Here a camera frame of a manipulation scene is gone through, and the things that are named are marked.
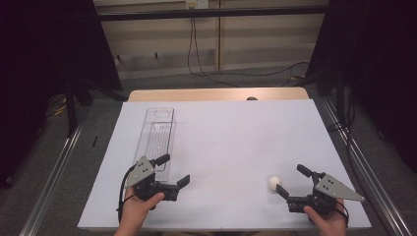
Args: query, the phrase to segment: wall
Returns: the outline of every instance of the wall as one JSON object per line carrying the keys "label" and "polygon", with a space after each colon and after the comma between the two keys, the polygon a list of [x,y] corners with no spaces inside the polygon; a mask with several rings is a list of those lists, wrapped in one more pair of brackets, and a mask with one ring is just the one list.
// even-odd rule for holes
{"label": "wall", "polygon": [[[185,1],[95,0],[98,13],[185,9]],[[326,5],[326,0],[209,0],[214,8]],[[309,61],[323,15],[195,19],[204,71],[287,66]],[[102,23],[121,79],[199,72],[190,19]]]}

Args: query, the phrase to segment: black mount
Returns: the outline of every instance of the black mount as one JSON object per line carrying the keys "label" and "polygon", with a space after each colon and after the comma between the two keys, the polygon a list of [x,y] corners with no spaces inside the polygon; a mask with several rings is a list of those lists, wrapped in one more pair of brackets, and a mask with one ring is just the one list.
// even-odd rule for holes
{"label": "black mount", "polygon": [[[161,165],[170,159],[169,154],[162,155],[161,157],[150,160],[150,165],[155,168],[156,165]],[[153,172],[150,176],[143,179],[133,186],[135,194],[141,200],[148,200],[157,193],[163,193],[165,195],[164,201],[177,201],[178,193],[182,188],[190,183],[190,175],[185,176],[176,185],[162,184],[155,180],[156,174]]]}
{"label": "black mount", "polygon": [[313,179],[313,194],[306,197],[289,197],[289,193],[280,185],[276,185],[276,192],[280,194],[288,203],[288,209],[290,212],[304,213],[304,207],[312,207],[320,215],[328,215],[335,207],[337,200],[332,198],[318,190],[315,186],[323,179],[326,174],[313,172],[304,165],[297,165],[297,170],[300,171],[307,178]]}

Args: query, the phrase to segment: white table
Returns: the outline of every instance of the white table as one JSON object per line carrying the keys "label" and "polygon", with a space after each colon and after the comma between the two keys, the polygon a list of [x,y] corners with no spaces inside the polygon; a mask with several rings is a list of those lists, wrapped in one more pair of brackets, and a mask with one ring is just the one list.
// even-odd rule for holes
{"label": "white table", "polygon": [[[290,196],[311,194],[313,182],[297,164],[353,189],[313,100],[126,102],[79,227],[117,228],[120,184],[151,107],[175,109],[170,181],[190,174],[191,183],[177,202],[162,202],[150,212],[144,230],[312,229],[305,214],[289,212],[286,201],[268,188],[268,178],[278,175]],[[371,227],[360,203],[345,204],[350,228]]]}

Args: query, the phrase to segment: gray carpet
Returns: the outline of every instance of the gray carpet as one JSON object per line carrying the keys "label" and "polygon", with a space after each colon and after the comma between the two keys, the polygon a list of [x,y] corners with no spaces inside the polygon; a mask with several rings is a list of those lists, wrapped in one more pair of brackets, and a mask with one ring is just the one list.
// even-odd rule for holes
{"label": "gray carpet", "polygon": [[[292,75],[303,75],[306,68],[307,65],[294,67]],[[282,68],[248,69],[228,73],[268,74],[280,69]],[[212,75],[209,78],[236,87],[281,87],[285,83],[289,87],[297,81],[287,81],[288,76],[289,72],[286,71],[271,76]],[[124,81],[123,88],[123,93],[128,95],[134,89],[230,88],[230,86],[214,83],[205,77],[177,75]],[[332,121],[324,106],[326,97],[317,96],[315,85],[306,86],[306,90],[315,100],[324,123],[331,125]],[[86,123],[59,179],[59,185],[37,230],[37,235],[112,235],[92,233],[77,228],[122,105],[121,102],[99,92],[92,91],[91,94],[95,97],[91,107],[77,105],[77,113],[80,116],[87,116]],[[334,100],[334,92],[329,98]],[[375,174],[407,222],[411,233],[417,234],[417,224],[414,223],[414,219],[417,218],[417,201],[415,201],[417,175],[402,162],[395,147],[389,141],[380,138],[378,127],[362,109],[360,102],[356,104],[356,119],[351,127],[352,137],[359,144]],[[51,106],[48,112],[54,109],[56,107]],[[0,235],[19,235],[21,232],[66,142],[67,132],[65,112],[60,116],[50,116],[46,119],[43,132],[14,176],[13,188],[0,190]],[[358,173],[358,179],[355,178],[353,169],[357,168],[353,166],[352,169],[340,135],[338,132],[329,132],[329,135],[352,182],[356,186],[362,183],[364,189],[360,192],[368,197],[363,206],[373,227],[349,231],[348,235],[395,235],[376,198],[368,190],[363,176]],[[295,232],[294,235],[310,236],[317,235],[317,232]]]}

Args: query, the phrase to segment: wall outlet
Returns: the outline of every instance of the wall outlet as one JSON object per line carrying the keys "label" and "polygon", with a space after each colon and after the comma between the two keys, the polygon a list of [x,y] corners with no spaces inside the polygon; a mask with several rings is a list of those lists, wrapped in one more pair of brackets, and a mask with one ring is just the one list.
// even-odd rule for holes
{"label": "wall outlet", "polygon": [[197,9],[197,0],[186,0],[185,9]]}
{"label": "wall outlet", "polygon": [[208,9],[209,0],[197,0],[197,9]]}

